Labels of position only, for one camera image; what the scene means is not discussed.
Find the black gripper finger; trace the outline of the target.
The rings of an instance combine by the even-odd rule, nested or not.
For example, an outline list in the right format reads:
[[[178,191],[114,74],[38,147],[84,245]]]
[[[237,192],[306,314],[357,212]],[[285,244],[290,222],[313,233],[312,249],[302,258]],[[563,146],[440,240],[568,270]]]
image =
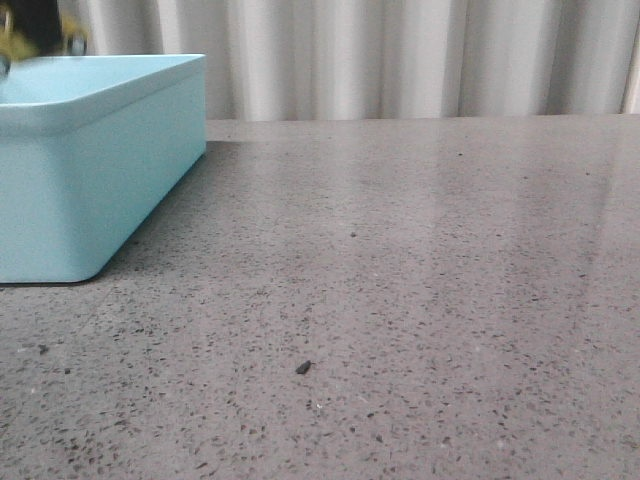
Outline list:
[[[57,0],[9,0],[14,26],[40,53],[52,53],[62,43],[62,26]]]

